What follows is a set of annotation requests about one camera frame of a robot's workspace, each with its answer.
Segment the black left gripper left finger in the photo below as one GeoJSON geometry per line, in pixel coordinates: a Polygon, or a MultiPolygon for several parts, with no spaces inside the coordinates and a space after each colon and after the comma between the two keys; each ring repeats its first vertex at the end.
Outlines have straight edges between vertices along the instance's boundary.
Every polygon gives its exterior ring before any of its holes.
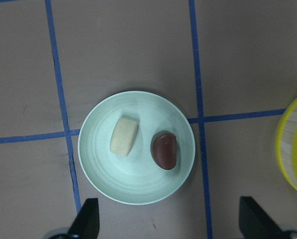
{"type": "Polygon", "coordinates": [[[86,199],[68,230],[71,239],[97,239],[99,236],[98,198],[86,199]]]}

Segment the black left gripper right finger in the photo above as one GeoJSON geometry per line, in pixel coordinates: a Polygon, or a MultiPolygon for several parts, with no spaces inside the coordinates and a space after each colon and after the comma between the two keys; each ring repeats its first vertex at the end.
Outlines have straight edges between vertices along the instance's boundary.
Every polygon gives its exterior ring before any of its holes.
{"type": "Polygon", "coordinates": [[[250,196],[239,200],[239,229],[245,239],[277,239],[282,229],[250,196]]]}

